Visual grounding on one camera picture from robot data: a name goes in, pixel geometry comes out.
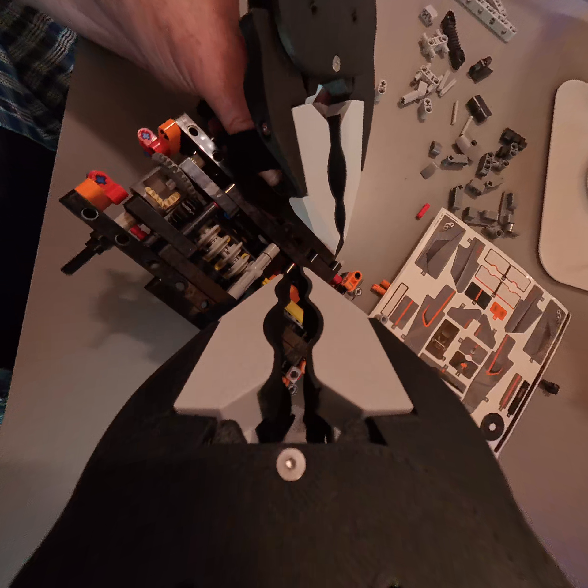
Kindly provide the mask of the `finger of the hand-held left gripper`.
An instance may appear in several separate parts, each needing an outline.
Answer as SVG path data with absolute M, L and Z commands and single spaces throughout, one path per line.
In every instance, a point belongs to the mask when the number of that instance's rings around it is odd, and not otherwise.
M 343 110 L 343 104 L 328 107 L 313 103 L 292 109 L 306 192 L 302 198 L 291 198 L 290 204 L 332 254 L 336 254 L 341 237 L 335 223 L 335 199 L 327 175 L 331 150 L 328 121 Z
M 347 100 L 337 104 L 334 116 L 335 224 L 345 241 L 356 203 L 362 172 L 364 103 Z

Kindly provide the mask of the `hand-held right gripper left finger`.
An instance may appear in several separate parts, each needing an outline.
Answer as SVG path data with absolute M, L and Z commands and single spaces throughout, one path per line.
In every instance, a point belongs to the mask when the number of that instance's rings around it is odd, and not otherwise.
M 291 279 L 278 276 L 218 322 L 174 404 L 179 414 L 234 420 L 261 443 L 282 442 L 292 401 L 282 380 Z

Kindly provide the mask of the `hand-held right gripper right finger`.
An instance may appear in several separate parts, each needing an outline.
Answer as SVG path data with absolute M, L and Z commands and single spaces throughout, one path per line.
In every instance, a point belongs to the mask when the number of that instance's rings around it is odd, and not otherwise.
M 413 410 L 367 315 L 311 270 L 302 271 L 309 336 L 303 422 L 307 443 L 329 443 L 334 428 Z

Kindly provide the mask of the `black orange lego car chassis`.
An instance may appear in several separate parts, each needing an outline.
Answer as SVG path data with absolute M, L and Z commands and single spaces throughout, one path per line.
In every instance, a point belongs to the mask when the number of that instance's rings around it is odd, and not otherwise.
M 149 272 L 146 290 L 201 329 L 296 265 L 347 299 L 362 293 L 362 273 L 342 272 L 303 199 L 289 199 L 281 182 L 234 182 L 224 152 L 187 114 L 137 135 L 154 167 L 135 185 L 89 171 L 60 199 L 91 230 L 62 273 L 116 249 Z

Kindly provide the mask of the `lego sticker sheet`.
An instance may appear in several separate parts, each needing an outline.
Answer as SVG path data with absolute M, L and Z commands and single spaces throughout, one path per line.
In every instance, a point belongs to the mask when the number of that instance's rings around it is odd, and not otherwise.
M 525 269 L 446 209 L 369 317 L 437 372 L 496 455 L 570 321 Z

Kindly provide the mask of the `pile of grey lego pieces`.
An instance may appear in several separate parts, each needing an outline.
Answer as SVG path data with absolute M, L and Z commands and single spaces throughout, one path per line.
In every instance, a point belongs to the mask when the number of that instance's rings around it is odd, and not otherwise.
M 376 105 L 362 180 L 378 232 L 419 231 L 439 208 L 461 215 L 500 185 L 517 145 L 500 146 L 499 74 L 510 49 L 457 1 L 378 1 Z M 445 14 L 466 61 L 452 69 Z M 420 220 L 416 213 L 430 204 Z

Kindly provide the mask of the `black lego gear rack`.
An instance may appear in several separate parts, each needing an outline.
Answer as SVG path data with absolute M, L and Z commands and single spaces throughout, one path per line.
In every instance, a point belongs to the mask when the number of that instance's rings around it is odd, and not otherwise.
M 448 11 L 441 23 L 442 33 L 447 37 L 447 48 L 452 69 L 457 71 L 465 63 L 465 52 L 460 44 L 456 17 L 453 11 Z

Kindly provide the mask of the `person's left hand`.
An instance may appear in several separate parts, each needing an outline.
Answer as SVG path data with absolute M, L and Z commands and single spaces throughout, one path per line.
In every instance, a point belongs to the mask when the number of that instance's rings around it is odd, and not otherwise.
M 231 135 L 254 129 L 243 82 L 244 1 L 22 1 L 135 63 L 172 89 L 202 98 Z

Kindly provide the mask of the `dark trousers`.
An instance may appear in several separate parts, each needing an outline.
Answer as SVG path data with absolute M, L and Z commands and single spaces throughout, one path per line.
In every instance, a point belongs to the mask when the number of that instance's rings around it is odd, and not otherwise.
M 13 369 L 55 153 L 1 128 L 1 368 Z

